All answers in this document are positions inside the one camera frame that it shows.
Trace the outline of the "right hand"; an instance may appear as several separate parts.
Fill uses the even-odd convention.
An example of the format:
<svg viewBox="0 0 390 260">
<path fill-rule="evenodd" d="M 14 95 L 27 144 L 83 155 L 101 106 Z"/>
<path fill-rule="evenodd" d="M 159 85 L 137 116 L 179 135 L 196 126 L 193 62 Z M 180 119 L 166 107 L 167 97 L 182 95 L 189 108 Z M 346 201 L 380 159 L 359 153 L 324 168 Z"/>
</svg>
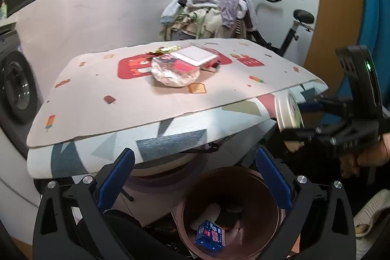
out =
<svg viewBox="0 0 390 260">
<path fill-rule="evenodd" d="M 283 160 L 293 173 L 309 179 L 320 180 L 348 178 L 359 174 L 361 167 L 378 167 L 389 161 L 389 134 L 383 134 L 378 141 L 363 150 L 343 155 L 335 154 L 323 145 L 305 145 Z"/>
</svg>

